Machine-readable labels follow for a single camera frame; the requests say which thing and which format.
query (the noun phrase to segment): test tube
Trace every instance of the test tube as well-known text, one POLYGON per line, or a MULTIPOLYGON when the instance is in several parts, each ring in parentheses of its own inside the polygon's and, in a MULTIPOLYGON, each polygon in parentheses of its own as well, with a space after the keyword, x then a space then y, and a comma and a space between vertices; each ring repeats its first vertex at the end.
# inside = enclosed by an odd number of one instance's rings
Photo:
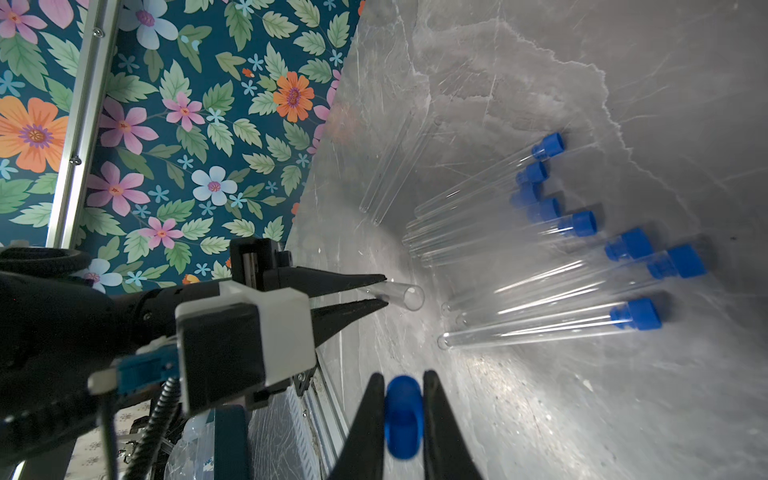
POLYGON ((424 290, 418 285, 397 282, 379 282, 361 286, 358 290, 387 303, 415 312, 424 305, 424 290))
POLYGON ((389 166, 392 165, 392 159, 395 156, 395 152, 397 152, 398 147, 402 143, 402 139, 406 137, 408 127, 411 125, 412 120, 413 112, 408 112, 405 119, 403 119, 402 123, 400 124, 400 129, 397 130, 397 134, 384 148, 384 152, 379 159, 379 163, 376 165, 376 169, 373 171, 373 178, 368 184, 368 188, 366 189, 365 194, 362 196, 362 201, 360 202, 359 207, 361 212, 365 213, 370 209, 371 204, 373 203, 373 198, 376 196, 376 192, 379 191, 379 187, 381 186, 382 181, 384 180, 384 177, 389 170, 389 166))
POLYGON ((488 184, 496 181, 501 175, 518 172, 534 161, 554 157, 561 154, 563 151, 565 151, 565 144, 563 143, 561 135, 559 133, 548 135, 538 144, 526 147, 516 154, 506 157, 504 160, 486 168, 479 174, 476 174, 460 184, 449 188, 440 195, 427 200, 414 209, 414 214, 417 217, 424 217, 426 214, 442 205, 460 200, 477 190, 486 188, 488 184))
POLYGON ((402 185, 406 182, 406 178, 411 173, 413 166, 416 165, 416 161, 422 156, 424 148, 427 146, 429 140, 432 139, 432 135, 435 134, 438 126, 439 123, 437 120, 427 118, 419 129, 413 148, 402 160, 402 163, 392 175, 389 186, 384 190, 384 194, 382 195, 381 203, 379 203, 379 206, 373 213, 373 224, 375 226, 379 226, 382 223, 382 220, 384 220, 384 216, 387 211, 389 211, 389 207, 392 206, 392 202, 395 201, 397 193, 400 192, 402 185))
POLYGON ((576 280, 579 277, 600 273, 616 266, 617 262, 639 260, 651 255, 651 246, 645 232, 634 228, 606 240, 604 244, 586 249, 580 254, 562 257, 552 268, 539 271, 525 278, 511 278, 504 283, 489 286, 485 291, 471 290, 451 298, 441 305, 445 316, 457 313, 472 303, 488 302, 497 295, 518 294, 531 289, 540 289, 553 282, 576 280))
POLYGON ((668 277, 686 279, 706 272, 707 268, 696 250, 684 244, 576 280, 552 283, 524 294, 512 291, 510 295, 499 295, 495 302, 487 306, 478 305, 462 312, 459 320, 471 325, 496 324, 551 313, 552 310, 561 310, 564 305, 590 302, 601 296, 619 295, 654 285, 668 277))
POLYGON ((437 344, 444 350, 490 347, 616 335, 660 328, 661 321, 653 302, 640 298, 480 326, 460 332, 446 332, 438 337, 437 344))

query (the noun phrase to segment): blue test tube cap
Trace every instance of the blue test tube cap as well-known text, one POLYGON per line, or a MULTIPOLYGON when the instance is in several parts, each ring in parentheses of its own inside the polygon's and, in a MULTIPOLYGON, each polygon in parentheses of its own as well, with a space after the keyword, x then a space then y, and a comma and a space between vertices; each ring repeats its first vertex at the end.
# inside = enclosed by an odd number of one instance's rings
POLYGON ((529 182, 531 184, 540 184, 548 178, 549 172, 547 172, 547 167, 544 165, 543 161, 537 161, 528 165, 515 177, 518 185, 522 185, 525 182, 529 182))
POLYGON ((619 235, 618 238, 609 240, 605 244, 605 255, 614 262, 626 257, 637 260, 647 257, 654 252, 648 236, 641 228, 634 228, 619 235))
POLYGON ((661 328, 661 320, 654 303, 647 298, 631 300, 623 306, 611 309, 611 320, 631 320, 630 323, 616 323, 623 329, 629 325, 637 330, 656 330, 661 328))
POLYGON ((541 143, 534 145, 531 149, 531 155, 536 160, 544 160, 545 158, 552 158, 565 151, 565 142, 563 137, 559 133, 547 135, 541 139, 541 143))
POLYGON ((419 453, 424 436, 422 389, 410 376, 389 382, 384 397, 384 438, 393 457, 408 460, 419 453))
POLYGON ((541 199, 541 184, 532 184, 523 182, 520 189, 509 197, 509 203, 513 207, 523 208, 528 205, 536 204, 541 199))

